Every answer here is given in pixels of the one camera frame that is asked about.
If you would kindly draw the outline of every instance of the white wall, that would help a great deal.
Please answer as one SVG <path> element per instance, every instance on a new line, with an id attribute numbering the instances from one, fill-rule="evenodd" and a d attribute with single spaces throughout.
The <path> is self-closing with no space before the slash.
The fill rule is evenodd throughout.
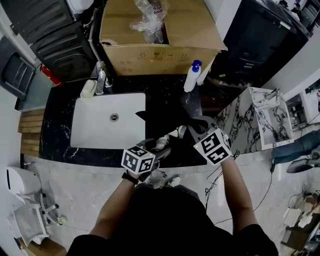
<path id="1" fill-rule="evenodd" d="M 204 0 L 206 6 L 208 7 L 214 21 L 217 20 L 221 6 L 224 0 Z"/>
<path id="2" fill-rule="evenodd" d="M 0 86 L 0 247 L 8 256 L 22 256 L 6 217 L 21 202 L 7 189 L 5 167 L 20 166 L 21 134 L 17 132 L 20 112 L 15 110 L 16 97 Z"/>
<path id="3" fill-rule="evenodd" d="M 289 10 L 291 10 L 294 7 L 296 0 L 286 0 L 286 2 L 288 3 Z"/>
<path id="4" fill-rule="evenodd" d="M 223 0 L 215 25 L 220 33 L 222 40 L 225 39 L 227 32 L 239 8 L 241 0 Z"/>
<path id="5" fill-rule="evenodd" d="M 30 49 L 30 46 L 21 37 L 20 34 L 15 35 L 15 33 L 10 28 L 11 21 L 8 18 L 4 8 L 0 4 L 0 30 L 2 33 L 11 40 L 17 49 L 23 54 L 23 56 L 34 66 L 37 66 L 37 57 Z"/>
<path id="6" fill-rule="evenodd" d="M 301 7 L 301 9 L 303 9 L 303 8 L 305 7 L 307 1 L 308 1 L 308 0 L 301 0 L 301 1 L 300 1 L 300 7 Z"/>
<path id="7" fill-rule="evenodd" d="M 320 79 L 320 29 L 262 88 L 279 88 L 287 101 Z"/>

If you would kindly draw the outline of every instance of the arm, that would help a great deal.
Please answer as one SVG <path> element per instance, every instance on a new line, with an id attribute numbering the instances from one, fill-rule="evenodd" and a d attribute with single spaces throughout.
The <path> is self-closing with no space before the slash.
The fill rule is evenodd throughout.
<path id="1" fill-rule="evenodd" d="M 225 197 L 232 215 L 233 233 L 237 234 L 243 228 L 258 223 L 249 191 L 235 160 L 229 157 L 222 162 L 221 166 Z"/>
<path id="2" fill-rule="evenodd" d="M 128 173 L 135 179 L 139 177 L 130 173 L 130 171 Z M 105 239 L 109 239 L 112 236 L 127 210 L 134 188 L 135 185 L 131 181 L 127 179 L 121 181 L 100 210 L 90 235 L 96 235 Z"/>

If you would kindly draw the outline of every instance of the wooden panel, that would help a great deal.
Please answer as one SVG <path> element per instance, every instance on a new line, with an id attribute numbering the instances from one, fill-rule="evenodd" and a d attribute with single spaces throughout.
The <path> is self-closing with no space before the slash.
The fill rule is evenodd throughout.
<path id="1" fill-rule="evenodd" d="M 18 132 L 21 134 L 39 134 L 41 133 L 41 127 L 20 127 Z"/>
<path id="2" fill-rule="evenodd" d="M 37 152 L 37 151 L 21 149 L 20 153 L 28 155 L 28 156 L 32 156 L 32 157 L 39 157 L 39 152 Z"/>
<path id="3" fill-rule="evenodd" d="M 21 114 L 18 132 L 21 135 L 20 153 L 39 157 L 40 133 L 44 119 L 44 109 Z"/>
<path id="4" fill-rule="evenodd" d="M 32 117 L 32 116 L 43 116 L 45 113 L 45 110 L 44 109 L 40 109 L 40 110 L 34 110 L 34 111 L 28 111 L 28 112 L 23 112 L 21 114 L 21 117 L 22 118 L 25 118 L 25 117 Z"/>
<path id="5" fill-rule="evenodd" d="M 32 150 L 32 151 L 38 151 L 39 152 L 39 145 L 21 145 L 22 150 Z"/>
<path id="6" fill-rule="evenodd" d="M 34 121 L 34 122 L 21 122 L 20 127 L 41 127 L 42 121 Z"/>
<path id="7" fill-rule="evenodd" d="M 23 133 L 21 139 L 40 141 L 40 133 Z"/>
<path id="8" fill-rule="evenodd" d="M 23 145 L 37 145 L 38 146 L 40 144 L 40 141 L 37 139 L 22 139 L 21 143 Z"/>
<path id="9" fill-rule="evenodd" d="M 33 116 L 22 117 L 21 122 L 42 121 L 43 119 L 44 119 L 43 115 L 33 115 Z"/>

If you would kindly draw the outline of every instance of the drain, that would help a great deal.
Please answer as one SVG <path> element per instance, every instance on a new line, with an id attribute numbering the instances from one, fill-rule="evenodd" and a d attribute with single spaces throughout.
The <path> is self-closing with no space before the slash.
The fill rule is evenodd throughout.
<path id="1" fill-rule="evenodd" d="M 116 122 L 116 121 L 118 121 L 118 119 L 119 119 L 119 115 L 116 114 L 116 113 L 114 113 L 114 114 L 112 114 L 112 115 L 110 116 L 111 122 Z"/>

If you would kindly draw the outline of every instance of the cardboard box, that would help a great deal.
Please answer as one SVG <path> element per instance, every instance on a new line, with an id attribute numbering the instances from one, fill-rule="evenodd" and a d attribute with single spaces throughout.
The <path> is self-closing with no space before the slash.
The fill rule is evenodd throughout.
<path id="1" fill-rule="evenodd" d="M 25 250 L 28 256 L 66 256 L 66 249 L 52 241 L 49 238 L 45 238 L 41 244 L 36 244 L 35 242 L 31 242 L 27 247 L 22 240 L 22 238 L 18 238 L 18 242 L 20 243 L 20 248 Z"/>
<path id="2" fill-rule="evenodd" d="M 227 47 L 203 0 L 167 0 L 164 18 L 169 44 L 148 44 L 130 28 L 142 13 L 134 0 L 108 0 L 100 43 L 119 76 L 187 74 L 194 60 L 204 70 Z"/>

